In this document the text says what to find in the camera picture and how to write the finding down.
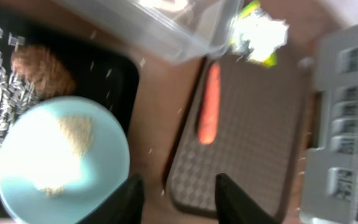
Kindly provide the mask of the brown serving tray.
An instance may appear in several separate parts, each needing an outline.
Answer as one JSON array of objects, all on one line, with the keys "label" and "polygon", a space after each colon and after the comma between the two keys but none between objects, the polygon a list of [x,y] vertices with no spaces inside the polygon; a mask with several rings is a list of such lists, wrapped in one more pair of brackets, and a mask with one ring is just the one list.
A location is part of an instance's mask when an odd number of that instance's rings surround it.
[{"label": "brown serving tray", "polygon": [[177,209],[214,218],[215,176],[225,173],[269,215],[284,220],[310,84],[297,61],[291,45],[278,49],[271,68],[221,57],[218,131],[209,145],[197,136],[212,60],[205,62],[167,177]]}]

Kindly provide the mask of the clear plastic container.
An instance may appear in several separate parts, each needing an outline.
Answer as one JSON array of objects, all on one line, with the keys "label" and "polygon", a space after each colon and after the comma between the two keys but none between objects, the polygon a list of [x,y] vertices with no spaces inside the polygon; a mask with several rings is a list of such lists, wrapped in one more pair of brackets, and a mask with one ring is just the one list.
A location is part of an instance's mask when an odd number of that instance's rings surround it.
[{"label": "clear plastic container", "polygon": [[56,0],[82,19],[128,43],[182,63],[229,48],[241,0]]}]

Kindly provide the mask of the brown food scrap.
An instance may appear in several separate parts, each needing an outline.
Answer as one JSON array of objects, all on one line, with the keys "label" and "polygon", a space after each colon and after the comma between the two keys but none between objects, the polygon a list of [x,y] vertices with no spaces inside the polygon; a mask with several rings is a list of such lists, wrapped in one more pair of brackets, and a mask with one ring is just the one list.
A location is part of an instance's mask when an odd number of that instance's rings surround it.
[{"label": "brown food scrap", "polygon": [[11,55],[12,70],[34,86],[42,99],[70,95],[76,81],[58,57],[43,45],[19,47]]}]

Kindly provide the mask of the orange carrot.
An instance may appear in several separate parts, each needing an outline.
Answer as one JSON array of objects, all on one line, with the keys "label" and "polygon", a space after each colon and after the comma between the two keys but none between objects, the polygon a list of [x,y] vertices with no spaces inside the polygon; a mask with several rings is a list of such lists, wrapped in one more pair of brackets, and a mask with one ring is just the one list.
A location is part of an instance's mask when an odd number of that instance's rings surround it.
[{"label": "orange carrot", "polygon": [[221,69],[213,62],[206,75],[201,105],[198,140],[203,145],[211,144],[217,135],[220,107]]}]

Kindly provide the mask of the black bin lid tray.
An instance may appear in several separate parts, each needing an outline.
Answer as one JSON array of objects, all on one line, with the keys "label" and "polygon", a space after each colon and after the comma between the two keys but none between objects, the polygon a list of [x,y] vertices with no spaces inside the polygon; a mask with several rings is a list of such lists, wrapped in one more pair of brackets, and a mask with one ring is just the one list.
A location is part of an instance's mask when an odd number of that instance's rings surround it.
[{"label": "black bin lid tray", "polygon": [[[106,107],[128,130],[139,85],[139,72],[129,58],[77,39],[0,6],[0,27],[25,38],[26,45],[43,45],[55,54],[76,81],[74,94]],[[12,218],[0,200],[0,223]]]}]

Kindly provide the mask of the small bowl with rice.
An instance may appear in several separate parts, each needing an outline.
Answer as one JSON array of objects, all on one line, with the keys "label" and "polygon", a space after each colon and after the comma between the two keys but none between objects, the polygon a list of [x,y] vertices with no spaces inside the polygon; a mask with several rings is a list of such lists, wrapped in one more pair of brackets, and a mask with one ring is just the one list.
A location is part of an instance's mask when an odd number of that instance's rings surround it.
[{"label": "small bowl with rice", "polygon": [[[57,120],[91,120],[91,145],[74,156]],[[79,96],[44,101],[23,114],[0,151],[0,199],[19,223],[78,223],[128,177],[127,138],[116,117]]]}]

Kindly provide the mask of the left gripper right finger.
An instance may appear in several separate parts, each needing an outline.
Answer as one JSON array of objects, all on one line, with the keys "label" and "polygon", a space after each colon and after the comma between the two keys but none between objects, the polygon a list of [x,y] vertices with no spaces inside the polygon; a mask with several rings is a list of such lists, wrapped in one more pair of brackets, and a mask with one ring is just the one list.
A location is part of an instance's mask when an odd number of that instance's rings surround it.
[{"label": "left gripper right finger", "polygon": [[279,224],[225,173],[216,175],[215,204],[219,224]]}]

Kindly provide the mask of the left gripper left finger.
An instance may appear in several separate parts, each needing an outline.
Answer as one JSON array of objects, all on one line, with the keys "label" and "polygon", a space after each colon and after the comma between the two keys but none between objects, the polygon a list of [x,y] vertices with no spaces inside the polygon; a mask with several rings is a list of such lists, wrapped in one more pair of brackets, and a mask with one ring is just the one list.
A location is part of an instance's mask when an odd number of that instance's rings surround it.
[{"label": "left gripper left finger", "polygon": [[126,179],[79,224],[140,224],[145,202],[144,182],[136,174]]}]

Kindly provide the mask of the grey dishwasher rack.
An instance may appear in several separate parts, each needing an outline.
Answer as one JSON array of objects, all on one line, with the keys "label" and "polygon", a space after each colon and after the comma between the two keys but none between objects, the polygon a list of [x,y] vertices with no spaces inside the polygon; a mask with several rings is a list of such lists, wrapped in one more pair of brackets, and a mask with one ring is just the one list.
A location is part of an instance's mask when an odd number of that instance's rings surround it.
[{"label": "grey dishwasher rack", "polygon": [[321,101],[306,158],[300,220],[358,223],[358,25],[319,44],[314,89]]}]

